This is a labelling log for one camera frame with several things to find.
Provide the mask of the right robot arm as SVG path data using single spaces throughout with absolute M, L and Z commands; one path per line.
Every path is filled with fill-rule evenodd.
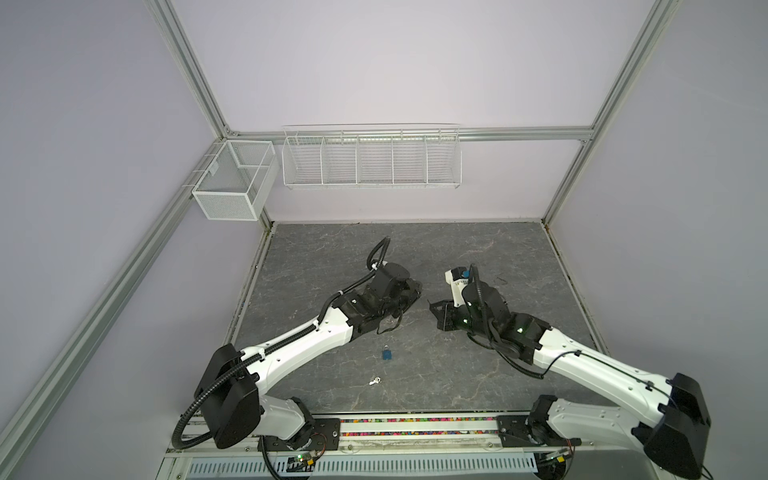
M 589 440 L 642 452 L 683 479 L 709 479 L 705 465 L 712 419 L 693 377 L 671 378 L 594 350 L 533 315 L 514 312 L 476 266 L 446 271 L 448 300 L 431 304 L 442 331 L 461 330 L 519 373 L 537 380 L 559 374 L 610 401 L 599 407 L 542 395 L 524 424 L 530 442 Z

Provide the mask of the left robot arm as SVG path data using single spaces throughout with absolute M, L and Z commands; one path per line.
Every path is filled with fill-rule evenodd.
M 307 406 L 269 392 L 324 353 L 370 332 L 384 333 L 384 320 L 400 321 L 419 299 L 420 283 L 405 267 L 387 261 L 390 242 L 380 240 L 366 258 L 366 274 L 333 293 L 313 319 L 261 344 L 218 348 L 172 432 L 172 448 L 211 440 L 227 449 L 251 435 L 275 438 L 289 449 L 310 445 L 319 427 Z

